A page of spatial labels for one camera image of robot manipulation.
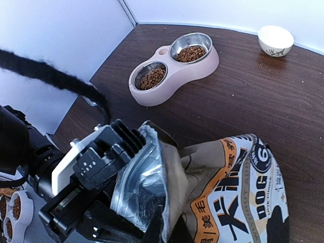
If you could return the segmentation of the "front steel feeder bowl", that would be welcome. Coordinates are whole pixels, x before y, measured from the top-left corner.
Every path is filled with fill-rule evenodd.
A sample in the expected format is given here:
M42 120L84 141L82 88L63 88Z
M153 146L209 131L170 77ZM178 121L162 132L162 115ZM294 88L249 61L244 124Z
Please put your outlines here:
M137 90L146 91L157 87L167 76L168 68L162 62L144 65L135 75L133 84Z

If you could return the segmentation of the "white triple bowl outside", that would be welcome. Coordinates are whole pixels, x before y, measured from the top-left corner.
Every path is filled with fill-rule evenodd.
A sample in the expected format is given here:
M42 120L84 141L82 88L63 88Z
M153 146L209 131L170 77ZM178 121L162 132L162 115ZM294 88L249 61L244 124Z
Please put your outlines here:
M25 231L33 218L33 200L26 190L18 190L11 198L5 197L5 202L1 220L6 242L24 242Z

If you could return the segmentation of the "rear steel feeder bowl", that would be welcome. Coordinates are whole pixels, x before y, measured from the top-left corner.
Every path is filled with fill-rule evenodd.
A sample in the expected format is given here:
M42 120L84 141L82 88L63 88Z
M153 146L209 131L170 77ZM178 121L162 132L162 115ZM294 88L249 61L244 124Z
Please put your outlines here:
M169 48L169 57L182 64L201 61L211 52L213 41L205 33L188 33L177 38Z

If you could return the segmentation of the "white floral ceramic bowl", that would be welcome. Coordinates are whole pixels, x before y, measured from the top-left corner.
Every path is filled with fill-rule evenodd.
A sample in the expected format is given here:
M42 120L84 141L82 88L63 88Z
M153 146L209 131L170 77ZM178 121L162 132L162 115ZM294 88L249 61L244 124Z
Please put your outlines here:
M271 57L284 57L295 42L288 30L276 25L261 27L257 36L262 51Z

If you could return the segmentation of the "steel feeder bowl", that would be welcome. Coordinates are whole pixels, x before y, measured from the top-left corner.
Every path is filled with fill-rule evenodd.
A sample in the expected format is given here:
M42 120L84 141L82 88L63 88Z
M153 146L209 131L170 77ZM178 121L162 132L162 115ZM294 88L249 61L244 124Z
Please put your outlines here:
M133 84L137 90L146 91L157 87L167 76L168 68L162 62L144 65L135 75Z
M169 48L169 57L182 64L201 61L211 52L213 41L205 33L188 33L177 38Z

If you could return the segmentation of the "left aluminium frame post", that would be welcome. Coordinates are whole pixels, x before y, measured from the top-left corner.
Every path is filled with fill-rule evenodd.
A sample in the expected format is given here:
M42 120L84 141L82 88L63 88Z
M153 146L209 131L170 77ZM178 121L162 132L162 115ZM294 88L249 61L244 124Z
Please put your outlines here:
M118 0L118 3L121 6L121 8L123 9L124 13L126 14L128 20L130 21L132 26L136 27L139 24L139 22L135 16L134 12L132 11L129 3L127 2L127 0Z

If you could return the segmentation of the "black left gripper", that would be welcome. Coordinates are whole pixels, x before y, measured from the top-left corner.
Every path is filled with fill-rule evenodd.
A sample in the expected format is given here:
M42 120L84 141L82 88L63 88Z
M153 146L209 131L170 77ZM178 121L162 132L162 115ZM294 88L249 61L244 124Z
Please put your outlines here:
M57 196L39 211L39 217L55 242L66 242L77 232L91 242L156 242L156 220L146 232L110 209L116 177L98 189L87 190L73 177Z

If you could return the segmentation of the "brown kibble pellets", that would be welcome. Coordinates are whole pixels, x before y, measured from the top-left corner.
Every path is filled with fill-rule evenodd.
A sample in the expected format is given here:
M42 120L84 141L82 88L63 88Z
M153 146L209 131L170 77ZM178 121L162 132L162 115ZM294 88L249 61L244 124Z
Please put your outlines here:
M201 46L186 47L177 54L177 61L188 63L195 61L206 54L206 50Z

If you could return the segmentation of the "pet food bag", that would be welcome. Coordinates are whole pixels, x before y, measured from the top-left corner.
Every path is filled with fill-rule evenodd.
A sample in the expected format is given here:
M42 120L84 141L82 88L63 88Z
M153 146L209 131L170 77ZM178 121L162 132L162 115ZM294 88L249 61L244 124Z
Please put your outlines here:
M285 184L269 147L254 134L179 149L146 121L146 145L121 170L110 208L146 232L162 204L162 242L184 220L194 242L289 242Z

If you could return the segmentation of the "pink double pet feeder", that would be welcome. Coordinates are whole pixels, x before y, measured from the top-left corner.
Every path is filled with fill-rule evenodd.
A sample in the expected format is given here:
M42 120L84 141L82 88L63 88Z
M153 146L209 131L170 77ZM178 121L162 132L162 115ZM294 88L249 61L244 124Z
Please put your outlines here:
M190 62L181 62L179 54L189 47L200 46L205 54ZM219 65L219 55L211 37L205 33L185 34L169 46L158 48L154 55L139 64L130 74L129 90L136 102L142 106L157 106L167 101L184 84L211 75ZM158 84L144 90L142 80L152 71L163 69L164 76Z

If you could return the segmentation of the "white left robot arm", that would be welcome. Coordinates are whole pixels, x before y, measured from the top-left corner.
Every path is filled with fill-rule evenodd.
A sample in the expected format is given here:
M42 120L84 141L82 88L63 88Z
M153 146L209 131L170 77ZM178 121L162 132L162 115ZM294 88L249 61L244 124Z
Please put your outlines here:
M144 147L146 140L121 120L98 127L65 154L23 113L1 107L1 171L22 178L1 187L28 182L46 204L39 217L49 236L64 242L73 231L103 242L160 242L160 211L149 220L147 232L119 216L110 205L120 172Z

